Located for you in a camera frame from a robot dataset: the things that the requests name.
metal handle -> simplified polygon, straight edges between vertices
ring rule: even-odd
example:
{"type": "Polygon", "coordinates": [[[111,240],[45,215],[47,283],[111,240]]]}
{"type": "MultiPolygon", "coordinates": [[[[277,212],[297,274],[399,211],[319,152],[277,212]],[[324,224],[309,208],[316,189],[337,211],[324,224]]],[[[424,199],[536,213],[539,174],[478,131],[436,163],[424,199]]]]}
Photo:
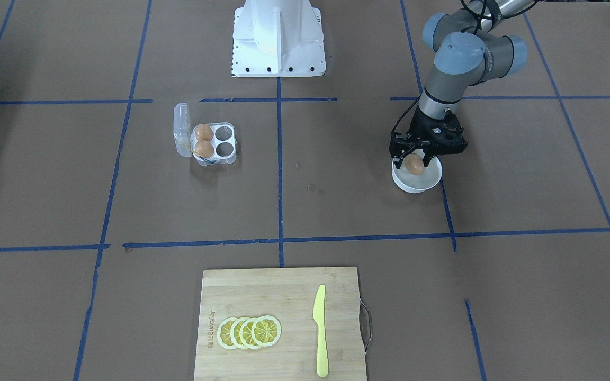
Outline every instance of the metal handle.
{"type": "Polygon", "coordinates": [[[368,340],[364,341],[364,336],[361,337],[361,342],[364,343],[364,355],[365,355],[369,351],[369,344],[371,344],[371,340],[373,340],[373,321],[371,321],[371,311],[369,311],[369,307],[366,306],[366,304],[364,303],[361,296],[359,297],[359,302],[361,303],[361,306],[366,311],[366,322],[367,322],[367,327],[368,327],[368,331],[369,331],[368,340]]]}

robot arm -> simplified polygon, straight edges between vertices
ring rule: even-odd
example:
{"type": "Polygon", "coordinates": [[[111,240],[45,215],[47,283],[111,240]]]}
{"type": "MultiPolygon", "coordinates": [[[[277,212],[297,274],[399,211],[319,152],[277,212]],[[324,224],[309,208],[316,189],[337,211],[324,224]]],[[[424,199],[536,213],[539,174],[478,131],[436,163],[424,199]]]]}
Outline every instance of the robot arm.
{"type": "Polygon", "coordinates": [[[535,0],[461,3],[464,7],[452,15],[433,15],[423,29],[423,41],[436,55],[409,131],[392,130],[390,154],[396,168],[416,149],[425,153],[425,167],[436,155],[463,152],[468,143],[455,111],[467,87],[513,74],[526,63],[527,46],[520,37],[497,37],[489,31],[530,9],[527,5],[532,7],[535,0]]]}

blue joint cap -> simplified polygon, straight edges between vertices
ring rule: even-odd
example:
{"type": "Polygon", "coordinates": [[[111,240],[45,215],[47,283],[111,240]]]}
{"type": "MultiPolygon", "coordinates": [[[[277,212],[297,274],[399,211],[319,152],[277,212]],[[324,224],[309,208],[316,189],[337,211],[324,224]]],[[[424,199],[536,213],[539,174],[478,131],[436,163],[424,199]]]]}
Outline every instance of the blue joint cap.
{"type": "Polygon", "coordinates": [[[484,61],[486,44],[471,33],[453,32],[444,38],[434,56],[434,67],[449,75],[475,70],[484,61]]]}
{"type": "Polygon", "coordinates": [[[427,24],[423,28],[423,42],[428,48],[434,50],[434,32],[436,32],[436,26],[439,24],[441,19],[447,14],[435,14],[430,17],[427,24]]]}
{"type": "Polygon", "coordinates": [[[515,55],[513,56],[513,65],[510,67],[510,71],[506,74],[506,76],[510,74],[515,74],[521,68],[526,65],[526,60],[528,58],[528,46],[523,39],[519,36],[510,36],[510,41],[513,42],[513,48],[515,49],[515,55]]]}

cutting board handle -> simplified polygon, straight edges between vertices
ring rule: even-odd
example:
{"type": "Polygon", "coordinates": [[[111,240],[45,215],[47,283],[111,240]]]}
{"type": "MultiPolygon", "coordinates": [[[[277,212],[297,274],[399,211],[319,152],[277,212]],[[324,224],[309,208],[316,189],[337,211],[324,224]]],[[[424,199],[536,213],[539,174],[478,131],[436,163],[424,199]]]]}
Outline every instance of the cutting board handle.
{"type": "Polygon", "coordinates": [[[361,333],[361,341],[364,343],[364,355],[369,351],[369,344],[373,340],[373,321],[371,321],[371,311],[364,303],[364,299],[359,296],[359,331],[361,333]],[[362,319],[366,318],[366,324],[363,325],[362,319]],[[364,331],[368,333],[369,338],[364,340],[364,331]]]}

knife handle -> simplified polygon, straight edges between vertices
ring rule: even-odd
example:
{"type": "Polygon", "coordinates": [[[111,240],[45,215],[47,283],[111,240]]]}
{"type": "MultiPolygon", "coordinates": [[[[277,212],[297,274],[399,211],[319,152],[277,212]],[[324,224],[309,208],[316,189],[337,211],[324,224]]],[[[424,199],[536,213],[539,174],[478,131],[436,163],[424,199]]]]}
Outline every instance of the knife handle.
{"type": "Polygon", "coordinates": [[[326,350],[326,331],[319,327],[317,338],[317,375],[326,377],[329,374],[329,353],[326,350]]]}

